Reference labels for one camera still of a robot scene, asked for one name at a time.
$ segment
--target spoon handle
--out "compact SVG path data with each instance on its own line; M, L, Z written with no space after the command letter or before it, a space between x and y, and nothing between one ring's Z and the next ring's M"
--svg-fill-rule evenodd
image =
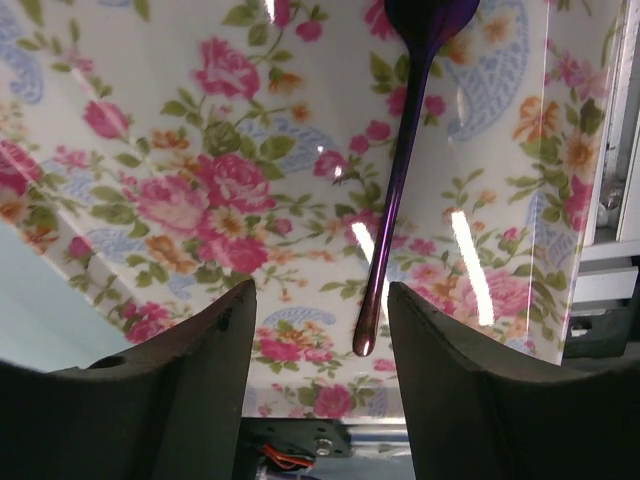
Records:
M366 357L371 354L376 342L382 290L387 264L389 263L391 240L398 218L404 182L409 170L413 142L420 123L422 98L432 58L431 55L419 56L418 58L415 55L411 55L407 96L402 111L402 119L400 120L400 130L398 131L396 151L391 166L384 213L378 229L369 270L369 279L353 336L353 351L360 357Z

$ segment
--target metallic spoon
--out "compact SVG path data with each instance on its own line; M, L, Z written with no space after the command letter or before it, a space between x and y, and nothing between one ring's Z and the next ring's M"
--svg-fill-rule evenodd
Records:
M469 23L480 0L385 0L389 21L409 51L407 97L400 121L384 213L371 259L369 279L353 337L353 351L366 357L376 341L384 277L422 98L433 57L444 43Z

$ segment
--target screw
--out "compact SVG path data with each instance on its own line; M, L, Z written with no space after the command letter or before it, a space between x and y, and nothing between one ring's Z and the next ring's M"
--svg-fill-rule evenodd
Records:
M316 453L320 457L328 456L331 453L332 446L333 446L333 442L328 438L316 439Z

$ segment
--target purple spoon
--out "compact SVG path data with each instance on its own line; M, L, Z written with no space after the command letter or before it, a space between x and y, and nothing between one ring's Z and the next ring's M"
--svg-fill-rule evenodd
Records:
M385 0L391 25L409 50L410 70L407 97L400 120L396 152L391 167L384 213L371 259L353 351L366 357L376 343L384 276L389 263L391 239L398 218L411 151L420 122L420 108L433 57L444 43L473 18L480 0Z

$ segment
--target floral tray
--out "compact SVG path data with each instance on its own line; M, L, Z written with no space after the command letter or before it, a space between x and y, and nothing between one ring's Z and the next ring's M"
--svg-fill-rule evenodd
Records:
M549 362L624 8L481 0L396 228L389 281ZM351 353L409 64L382 0L0 0L0 47L0 214L108 322L143 342L251 276L246 415L402 416L388 325Z

